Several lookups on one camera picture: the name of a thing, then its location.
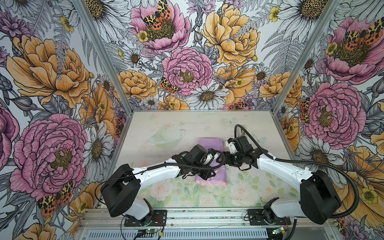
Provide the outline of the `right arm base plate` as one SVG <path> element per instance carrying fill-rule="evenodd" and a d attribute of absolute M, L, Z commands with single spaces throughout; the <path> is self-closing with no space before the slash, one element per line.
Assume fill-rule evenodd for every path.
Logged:
<path fill-rule="evenodd" d="M 279 218 L 269 210 L 248 209 L 245 220 L 249 221 L 251 226 L 289 226 L 290 218 Z"/>

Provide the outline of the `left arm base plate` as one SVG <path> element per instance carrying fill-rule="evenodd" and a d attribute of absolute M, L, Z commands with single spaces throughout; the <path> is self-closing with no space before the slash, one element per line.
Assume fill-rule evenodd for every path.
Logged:
<path fill-rule="evenodd" d="M 163 227 L 167 222 L 167 210 L 155 209 L 146 215 L 143 219 L 137 220 L 132 216 L 128 216 L 124 221 L 125 227 Z"/>

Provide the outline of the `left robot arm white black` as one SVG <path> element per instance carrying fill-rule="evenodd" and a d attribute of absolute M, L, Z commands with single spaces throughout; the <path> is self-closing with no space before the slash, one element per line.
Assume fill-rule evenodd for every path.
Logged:
<path fill-rule="evenodd" d="M 162 163 L 149 167 L 131 168 L 124 164 L 106 180 L 101 194 L 112 218 L 130 216 L 138 221 L 153 216 L 151 205 L 145 199 L 139 199 L 140 190 L 159 182 L 198 175 L 209 179 L 216 175 L 215 170 L 224 165 L 225 154 L 219 150 L 206 150 L 201 145 L 194 146 Z"/>

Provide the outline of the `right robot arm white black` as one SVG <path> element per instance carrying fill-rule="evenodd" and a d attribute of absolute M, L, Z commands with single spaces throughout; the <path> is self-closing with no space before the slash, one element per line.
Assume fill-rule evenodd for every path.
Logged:
<path fill-rule="evenodd" d="M 265 171 L 289 184 L 299 196 L 285 200 L 275 197 L 263 207 L 264 219 L 271 223 L 274 218 L 307 218 L 316 224 L 323 224 L 341 206 L 341 200 L 329 176 L 317 170 L 312 172 L 269 156 L 263 148 L 253 148 L 245 136 L 230 138 L 226 142 L 229 154 L 226 165 Z"/>

